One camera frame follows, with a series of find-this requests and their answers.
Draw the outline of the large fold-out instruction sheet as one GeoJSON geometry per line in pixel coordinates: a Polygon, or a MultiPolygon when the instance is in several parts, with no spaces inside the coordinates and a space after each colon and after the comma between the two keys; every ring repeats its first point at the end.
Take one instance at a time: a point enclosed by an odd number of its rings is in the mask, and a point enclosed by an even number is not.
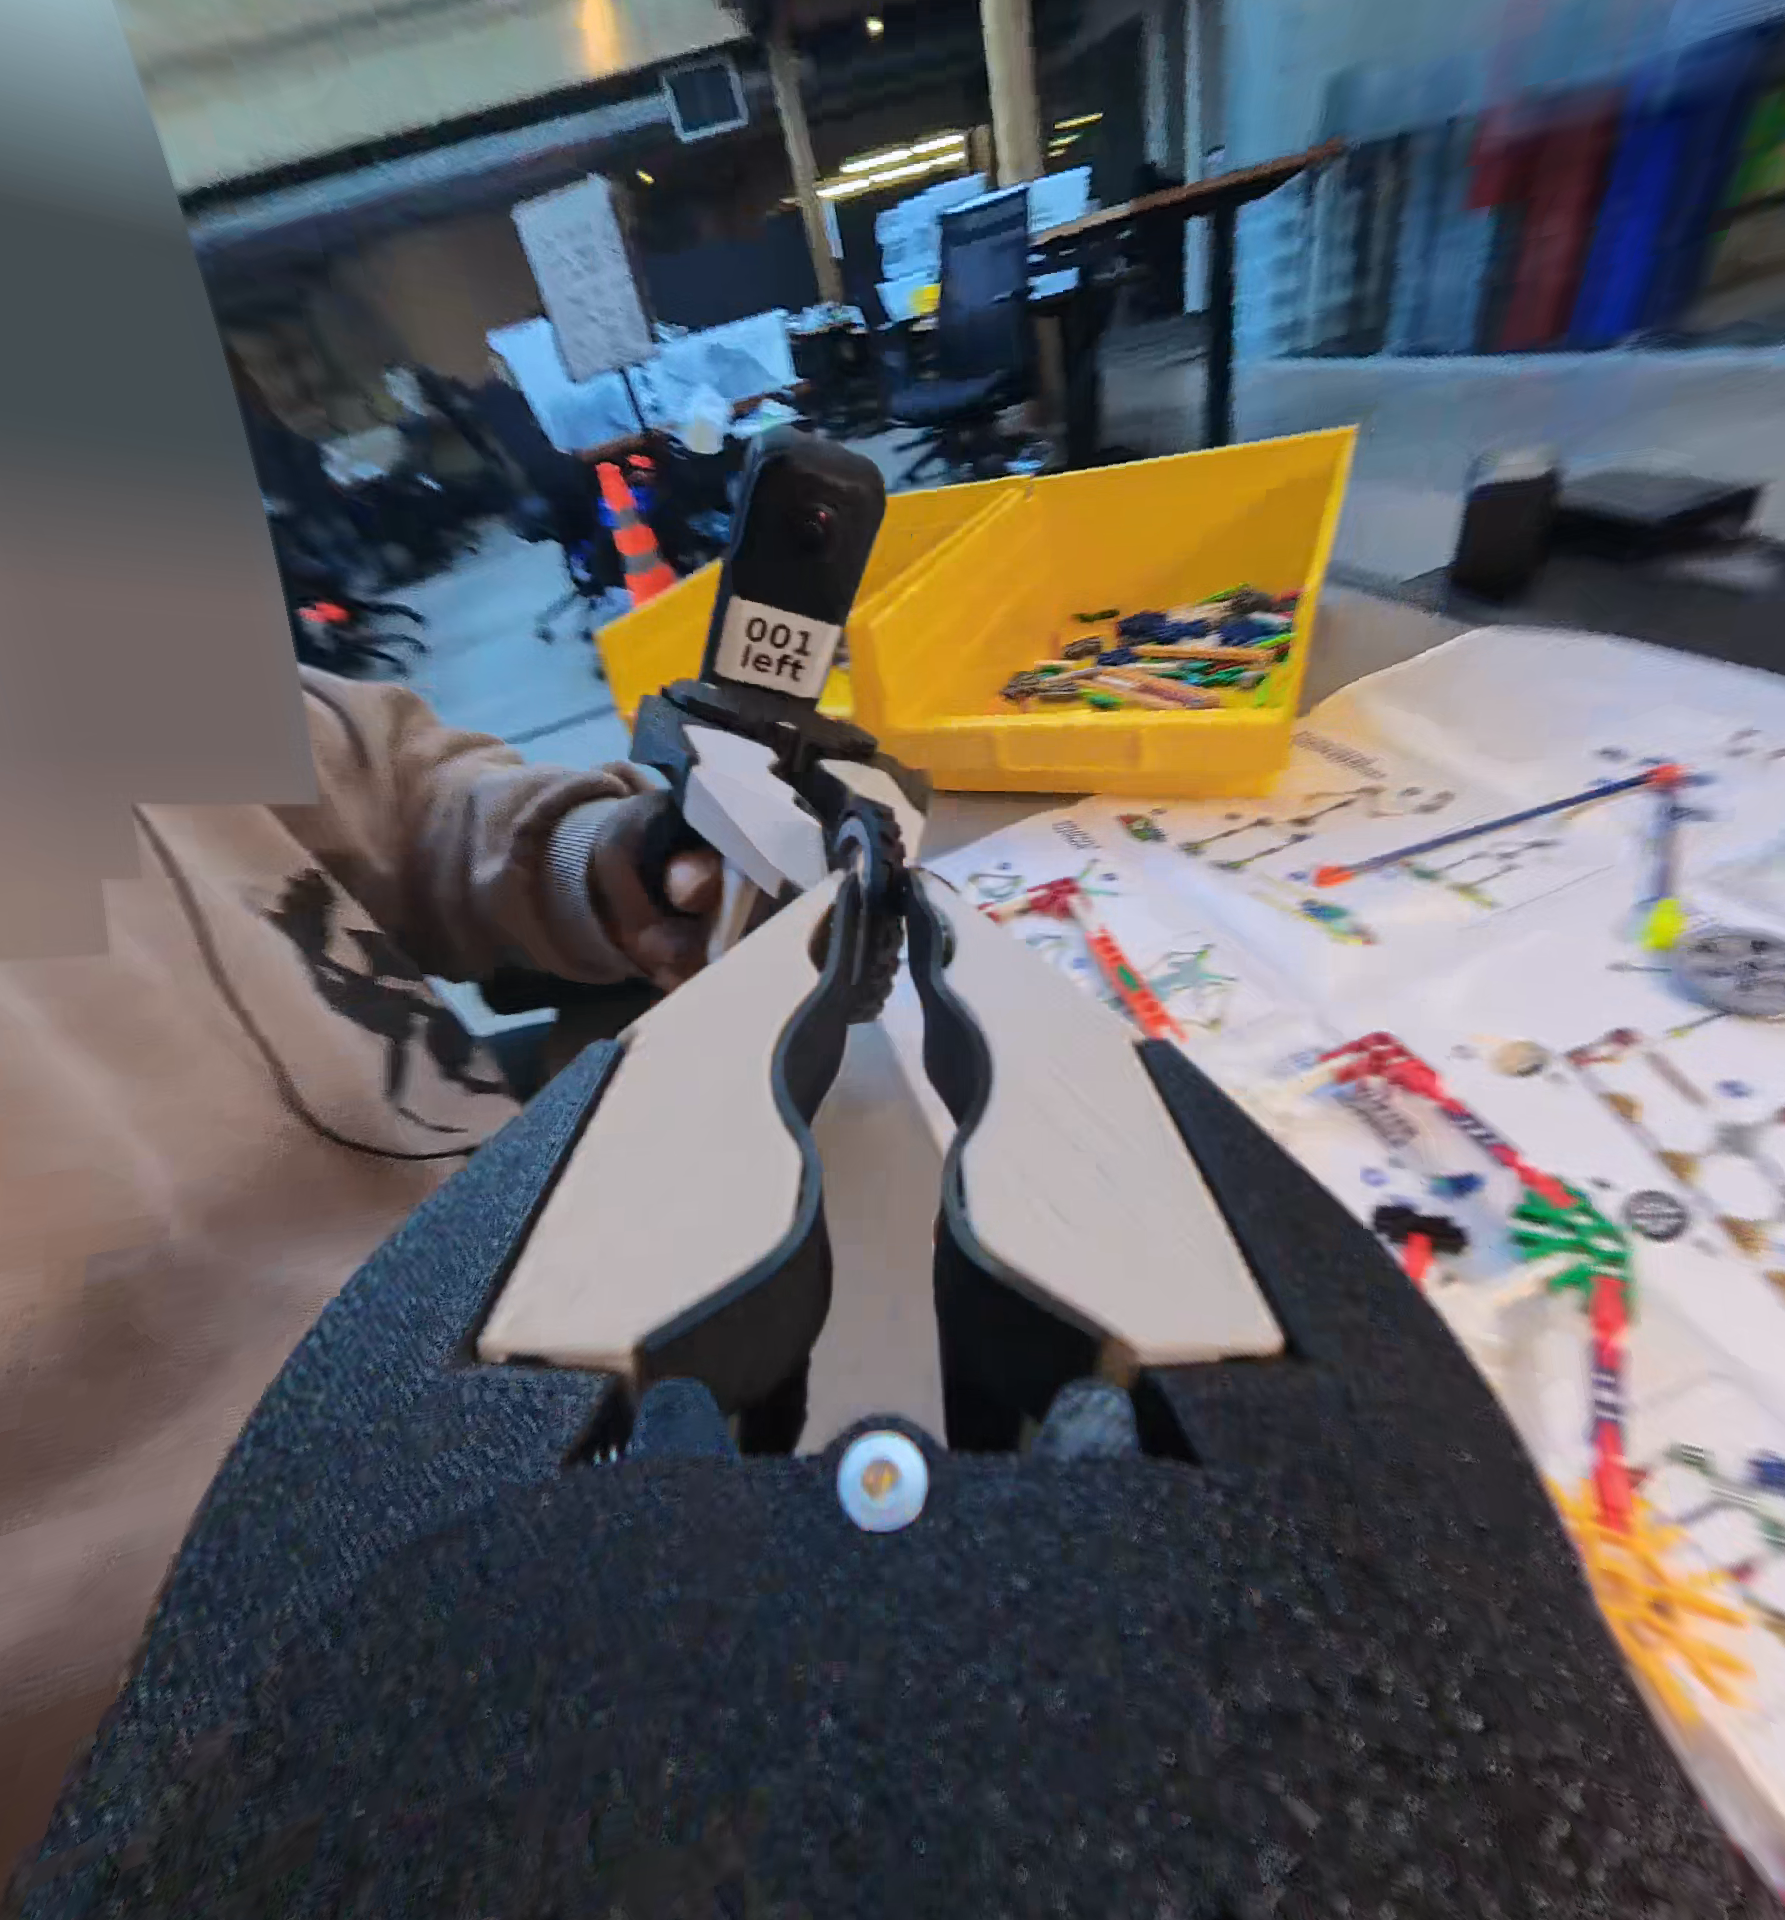
{"type": "MultiPolygon", "coordinates": [[[[1785,932],[1785,678],[1555,628],[1486,626],[1337,691],[1262,798],[1096,798],[1002,829],[932,869],[1107,997],[1077,930],[1023,895],[1077,880],[1227,1082],[1389,1033],[1485,1119],[1638,1236],[1638,1276],[1740,1398],[1743,1441],[1785,1448],[1785,1022],[1675,995],[1699,927],[1785,932]],[[1706,774],[1671,829],[1627,798],[1580,818],[1483,912],[1388,880],[1317,899],[1313,863],[1674,761],[1706,774]]],[[[1785,1572],[1766,1579],[1785,1611],[1785,1572]]],[[[1785,1668],[1769,1719],[1666,1728],[1785,1893],[1785,1668]]]]}

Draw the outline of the black power adapter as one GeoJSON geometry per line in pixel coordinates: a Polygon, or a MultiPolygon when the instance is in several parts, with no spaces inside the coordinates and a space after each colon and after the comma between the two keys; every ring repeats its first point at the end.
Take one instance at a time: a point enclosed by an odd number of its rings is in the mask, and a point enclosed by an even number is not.
{"type": "Polygon", "coordinates": [[[1561,476],[1558,456],[1544,444],[1490,448],[1475,459],[1447,564],[1455,591],[1508,601],[1531,583],[1551,547],[1561,476]]]}

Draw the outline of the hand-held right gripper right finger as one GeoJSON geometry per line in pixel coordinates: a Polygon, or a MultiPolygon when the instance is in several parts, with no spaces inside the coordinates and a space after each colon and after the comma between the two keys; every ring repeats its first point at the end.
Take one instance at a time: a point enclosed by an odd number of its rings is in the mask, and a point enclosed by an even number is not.
{"type": "Polygon", "coordinates": [[[948,885],[906,895],[917,1070],[946,1115],[933,1315],[948,1409],[1283,1354],[1153,1067],[1181,1067],[948,885]]]}

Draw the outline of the yellow plastic parts bin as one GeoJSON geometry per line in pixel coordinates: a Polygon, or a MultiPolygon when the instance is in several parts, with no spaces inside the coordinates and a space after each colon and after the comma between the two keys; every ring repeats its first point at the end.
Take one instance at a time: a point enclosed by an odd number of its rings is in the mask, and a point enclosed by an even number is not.
{"type": "Polygon", "coordinates": [[[1357,429],[974,487],[977,512],[854,614],[858,722],[962,794],[1218,800],[1285,768],[1357,429]],[[1289,628],[1181,642],[1221,684],[1140,696],[1155,639],[1262,590],[1289,628]]]}
{"type": "MultiPolygon", "coordinates": [[[[957,540],[965,525],[1025,487],[1023,478],[1006,476],[892,493],[854,610],[866,612],[894,591],[905,574],[957,540]]],[[[635,719],[644,696],[697,673],[719,575],[722,562],[712,561],[599,628],[599,659],[624,724],[635,719]]]]}

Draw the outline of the dark high table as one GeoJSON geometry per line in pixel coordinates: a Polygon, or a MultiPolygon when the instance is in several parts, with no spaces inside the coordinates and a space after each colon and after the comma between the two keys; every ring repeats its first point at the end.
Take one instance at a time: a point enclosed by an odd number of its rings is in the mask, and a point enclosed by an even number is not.
{"type": "Polygon", "coordinates": [[[1203,305],[1203,409],[1197,445],[1229,444],[1234,431],[1235,356],[1235,235],[1239,209],[1291,181],[1344,155],[1341,138],[1312,147],[1238,167],[1212,176],[1170,184],[1130,201],[1052,226],[1027,244],[1037,274],[1076,276],[1070,292],[1052,298],[1058,369],[1065,396],[1065,466],[1101,465],[1098,428],[1098,345],[1108,325],[1108,269],[1127,238],[1149,238],[1164,227],[1209,223],[1206,301],[1203,305]]]}

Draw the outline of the white sign board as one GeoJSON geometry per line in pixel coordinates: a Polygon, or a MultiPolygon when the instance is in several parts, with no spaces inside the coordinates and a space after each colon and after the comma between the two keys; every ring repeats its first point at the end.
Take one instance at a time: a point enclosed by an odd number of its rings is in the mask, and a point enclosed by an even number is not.
{"type": "Polygon", "coordinates": [[[514,205],[519,251],[567,376],[627,372],[656,351],[617,187],[602,174],[514,205]]]}

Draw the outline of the black office chair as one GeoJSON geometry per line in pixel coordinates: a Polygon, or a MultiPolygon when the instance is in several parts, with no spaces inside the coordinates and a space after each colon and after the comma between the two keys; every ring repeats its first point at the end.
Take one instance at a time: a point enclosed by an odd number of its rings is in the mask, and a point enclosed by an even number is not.
{"type": "Polygon", "coordinates": [[[876,335],[884,417],[918,434],[902,485],[1002,470],[1002,419],[1029,396],[1038,363],[1027,305],[1029,188],[1008,184],[946,211],[929,333],[889,325],[876,335]]]}

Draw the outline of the orange traffic cone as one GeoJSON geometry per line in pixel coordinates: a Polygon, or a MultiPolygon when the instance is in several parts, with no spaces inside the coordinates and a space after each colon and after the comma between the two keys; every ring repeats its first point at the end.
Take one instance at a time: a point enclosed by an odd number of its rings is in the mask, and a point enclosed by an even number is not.
{"type": "Polygon", "coordinates": [[[609,515],[623,586],[630,609],[640,610],[668,591],[679,577],[666,562],[654,527],[640,512],[640,498],[627,472],[615,462],[599,462],[593,476],[609,515]]]}

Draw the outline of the colourful rod and connector model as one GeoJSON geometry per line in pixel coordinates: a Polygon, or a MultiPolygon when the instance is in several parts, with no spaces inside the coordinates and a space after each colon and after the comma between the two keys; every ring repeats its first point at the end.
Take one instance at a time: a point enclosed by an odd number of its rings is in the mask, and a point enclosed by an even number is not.
{"type": "Polygon", "coordinates": [[[1627,1663],[1671,1725],[1769,1719],[1785,1668],[1785,1448],[1743,1441],[1638,1236],[1389,1033],[1225,1088],[1309,1171],[1374,1158],[1346,1206],[1498,1398],[1627,1663]]]}

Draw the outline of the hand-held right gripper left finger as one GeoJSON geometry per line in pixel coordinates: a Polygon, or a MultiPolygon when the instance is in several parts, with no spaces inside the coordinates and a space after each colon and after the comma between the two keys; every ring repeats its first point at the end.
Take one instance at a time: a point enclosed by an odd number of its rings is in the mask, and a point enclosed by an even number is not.
{"type": "Polygon", "coordinates": [[[809,1124],[859,929],[859,889],[817,885],[635,1022],[496,1290],[484,1362],[697,1380],[722,1409],[803,1376],[833,1295],[809,1124]]]}

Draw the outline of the black power brick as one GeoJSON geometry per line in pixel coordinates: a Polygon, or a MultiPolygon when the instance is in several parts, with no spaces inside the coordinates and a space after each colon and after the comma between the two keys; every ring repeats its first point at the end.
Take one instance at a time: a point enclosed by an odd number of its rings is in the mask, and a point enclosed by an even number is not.
{"type": "Polygon", "coordinates": [[[1654,469],[1593,469],[1561,483],[1556,550],[1634,562],[1743,539],[1765,487],[1654,469]]]}

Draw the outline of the pile of colourful construction pieces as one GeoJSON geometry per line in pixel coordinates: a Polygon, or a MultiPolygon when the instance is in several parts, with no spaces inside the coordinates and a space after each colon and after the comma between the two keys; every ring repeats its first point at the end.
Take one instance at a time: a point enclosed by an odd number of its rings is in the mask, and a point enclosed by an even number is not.
{"type": "Polygon", "coordinates": [[[994,688],[1012,710],[1206,710],[1268,704],[1304,596],[1235,586],[1171,606],[1076,610],[994,688]]]}

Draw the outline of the person in beige hoodie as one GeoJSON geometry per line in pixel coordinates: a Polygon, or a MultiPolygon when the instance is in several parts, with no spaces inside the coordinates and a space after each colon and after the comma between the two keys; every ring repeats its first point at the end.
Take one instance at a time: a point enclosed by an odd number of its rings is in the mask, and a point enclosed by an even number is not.
{"type": "Polygon", "coordinates": [[[0,962],[0,1889],[292,1345],[517,1113],[273,810],[136,853],[105,951],[0,962]]]}

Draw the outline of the grey plastic spoked wheel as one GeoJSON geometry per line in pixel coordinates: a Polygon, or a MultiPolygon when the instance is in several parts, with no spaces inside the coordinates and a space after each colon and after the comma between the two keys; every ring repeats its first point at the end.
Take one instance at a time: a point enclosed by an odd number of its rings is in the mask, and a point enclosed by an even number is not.
{"type": "Polygon", "coordinates": [[[1785,932],[1709,925],[1667,953],[1675,995],[1706,1013],[1760,1023],[1785,1022],[1785,932]]]}

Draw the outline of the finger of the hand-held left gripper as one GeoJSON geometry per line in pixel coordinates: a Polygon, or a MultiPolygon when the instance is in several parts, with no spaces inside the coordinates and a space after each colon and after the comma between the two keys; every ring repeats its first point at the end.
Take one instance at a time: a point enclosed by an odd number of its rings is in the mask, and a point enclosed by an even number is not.
{"type": "Polygon", "coordinates": [[[841,826],[871,851],[867,865],[884,878],[905,876],[921,851],[929,818],[929,777],[906,766],[842,766],[841,826]]]}
{"type": "Polygon", "coordinates": [[[681,816],[719,858],[730,893],[777,900],[828,876],[824,829],[781,774],[777,751],[689,751],[681,816]]]}

